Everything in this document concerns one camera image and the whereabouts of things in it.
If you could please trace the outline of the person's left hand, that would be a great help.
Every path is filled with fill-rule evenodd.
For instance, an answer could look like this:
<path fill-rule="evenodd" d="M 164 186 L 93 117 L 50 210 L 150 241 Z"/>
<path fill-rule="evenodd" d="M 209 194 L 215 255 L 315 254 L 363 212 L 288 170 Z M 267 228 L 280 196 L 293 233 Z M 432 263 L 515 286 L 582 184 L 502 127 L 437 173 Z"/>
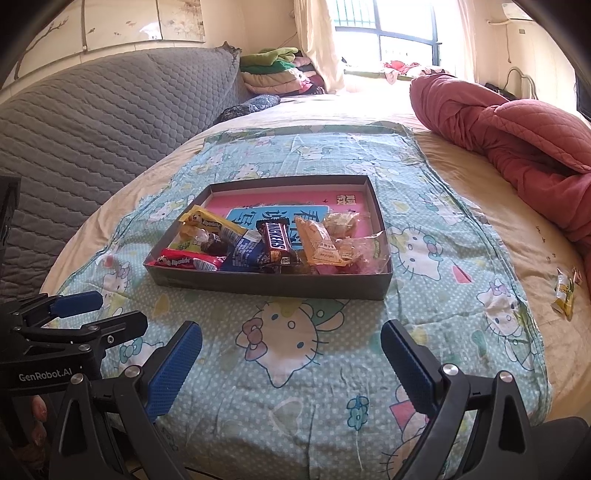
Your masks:
<path fill-rule="evenodd" d="M 39 395 L 35 395 L 31 398 L 31 407 L 34 417 L 31 438 L 36 446 L 41 447 L 46 440 L 44 423 L 47 421 L 47 407 L 44 400 Z"/>

